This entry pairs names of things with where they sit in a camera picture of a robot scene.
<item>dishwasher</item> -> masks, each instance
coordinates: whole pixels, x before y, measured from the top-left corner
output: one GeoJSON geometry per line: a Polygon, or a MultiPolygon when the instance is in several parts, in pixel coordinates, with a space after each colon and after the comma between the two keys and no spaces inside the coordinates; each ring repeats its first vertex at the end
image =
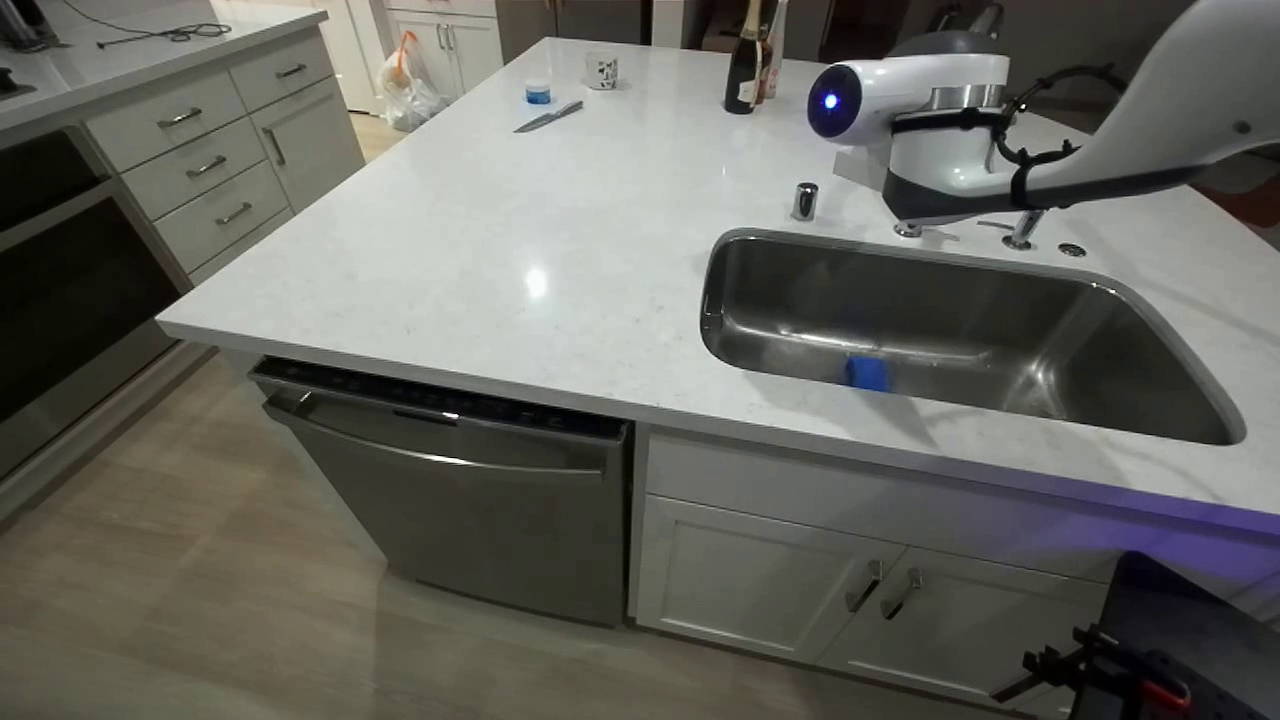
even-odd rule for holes
{"type": "Polygon", "coordinates": [[[627,426],[296,361],[252,380],[396,575],[624,621],[627,426]]]}

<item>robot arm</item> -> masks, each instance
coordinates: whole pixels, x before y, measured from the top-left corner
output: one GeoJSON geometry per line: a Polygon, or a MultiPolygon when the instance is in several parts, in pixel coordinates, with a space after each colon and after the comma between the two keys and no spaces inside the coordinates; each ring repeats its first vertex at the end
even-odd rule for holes
{"type": "Polygon", "coordinates": [[[1275,0],[1197,0],[1102,134],[1039,155],[1006,147],[1007,107],[994,98],[1007,66],[997,57],[838,66],[813,84],[807,122],[843,144],[892,135],[884,202],[895,216],[1068,207],[1171,187],[1215,161],[1280,144],[1275,38],[1275,0]]]}

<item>stainless steel sink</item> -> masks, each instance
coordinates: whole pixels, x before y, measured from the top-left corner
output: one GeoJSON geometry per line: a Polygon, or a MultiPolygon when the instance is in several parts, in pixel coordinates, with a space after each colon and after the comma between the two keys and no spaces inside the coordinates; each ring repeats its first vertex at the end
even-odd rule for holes
{"type": "Polygon", "coordinates": [[[1131,293],[1092,275],[924,259],[872,246],[727,231],[702,334],[749,371],[847,390],[847,361],[888,393],[1122,433],[1238,443],[1242,411],[1131,293]]]}

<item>dishwasher handle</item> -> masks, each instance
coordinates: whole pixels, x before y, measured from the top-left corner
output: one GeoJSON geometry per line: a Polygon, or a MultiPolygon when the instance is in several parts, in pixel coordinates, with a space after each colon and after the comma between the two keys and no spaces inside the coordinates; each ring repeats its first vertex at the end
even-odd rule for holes
{"type": "Polygon", "coordinates": [[[369,453],[401,458],[401,459],[411,459],[411,463],[444,463],[444,469],[506,471],[506,477],[556,477],[556,480],[595,480],[595,477],[603,477],[603,469],[487,463],[487,459],[473,459],[473,458],[444,458],[444,453],[418,453],[418,447],[381,443],[381,440],[369,440],[369,436],[353,436],[353,433],[317,426],[312,416],[306,416],[306,410],[312,410],[312,402],[317,402],[312,393],[306,402],[283,402],[282,393],[273,393],[264,411],[273,422],[289,426],[289,430],[319,433],[319,436],[331,436],[340,443],[356,443],[356,447],[369,447],[369,453]]]}

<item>marble countertop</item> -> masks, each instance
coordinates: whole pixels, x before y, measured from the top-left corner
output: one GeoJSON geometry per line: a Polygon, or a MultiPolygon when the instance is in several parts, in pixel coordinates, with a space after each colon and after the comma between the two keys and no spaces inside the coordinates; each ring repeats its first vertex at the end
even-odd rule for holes
{"type": "Polygon", "coordinates": [[[924,469],[1047,495],[1280,532],[1280,258],[1197,191],[1051,213],[1038,251],[962,220],[892,231],[869,161],[804,126],[816,66],[782,99],[725,115],[725,57],[548,39],[360,178],[171,303],[191,343],[499,393],[559,410],[924,469]],[[588,92],[617,57],[624,92],[588,92]],[[526,84],[588,107],[528,135],[526,84]],[[793,226],[801,179],[820,183],[793,226]],[[1146,297],[1242,410],[1231,447],[1007,416],[722,365],[702,293],[727,230],[895,246],[936,258],[1114,275],[1146,297]]]}
{"type": "Polygon", "coordinates": [[[104,98],[187,74],[219,57],[248,52],[277,38],[319,25],[323,14],[148,6],[131,18],[114,14],[114,19],[124,30],[227,25],[232,33],[216,39],[187,39],[187,44],[141,39],[141,44],[98,50],[102,39],[119,39],[127,33],[114,33],[74,14],[55,14],[50,18],[50,25],[55,30],[63,50],[41,50],[41,52],[0,50],[0,70],[11,70],[15,84],[31,84],[31,92],[0,99],[0,134],[90,107],[104,98]]]}

